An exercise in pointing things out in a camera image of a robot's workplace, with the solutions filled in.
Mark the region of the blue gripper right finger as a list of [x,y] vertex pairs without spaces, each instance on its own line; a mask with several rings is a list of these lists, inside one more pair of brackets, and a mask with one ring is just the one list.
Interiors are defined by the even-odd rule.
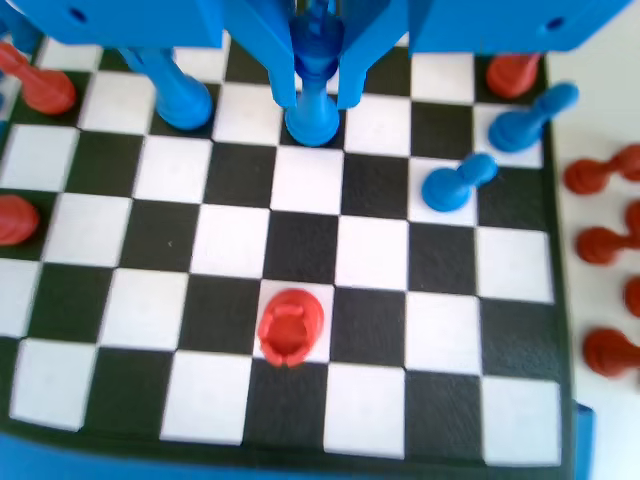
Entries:
[[353,108],[360,102],[368,70],[407,32],[408,10],[407,0],[341,2],[339,108]]

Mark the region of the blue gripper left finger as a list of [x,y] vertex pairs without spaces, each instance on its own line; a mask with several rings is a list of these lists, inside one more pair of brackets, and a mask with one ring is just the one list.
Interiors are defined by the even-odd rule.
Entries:
[[219,48],[228,32],[267,70],[274,101],[281,107],[296,104],[291,1],[201,1],[199,13],[209,46]]

